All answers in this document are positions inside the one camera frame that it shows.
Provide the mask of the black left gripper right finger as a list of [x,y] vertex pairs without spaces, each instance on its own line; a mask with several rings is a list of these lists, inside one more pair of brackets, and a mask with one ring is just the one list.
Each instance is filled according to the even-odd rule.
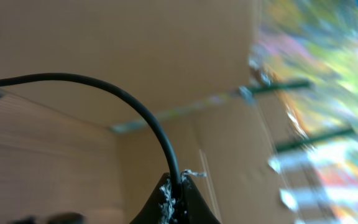
[[204,200],[191,176],[206,177],[206,172],[186,169],[181,173],[182,201],[178,222],[183,224],[220,224]]

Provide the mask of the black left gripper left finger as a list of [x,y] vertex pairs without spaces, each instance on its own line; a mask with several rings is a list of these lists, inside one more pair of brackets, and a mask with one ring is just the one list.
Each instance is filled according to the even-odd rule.
[[169,224],[173,221],[174,206],[170,175],[164,173],[142,210],[130,224]]

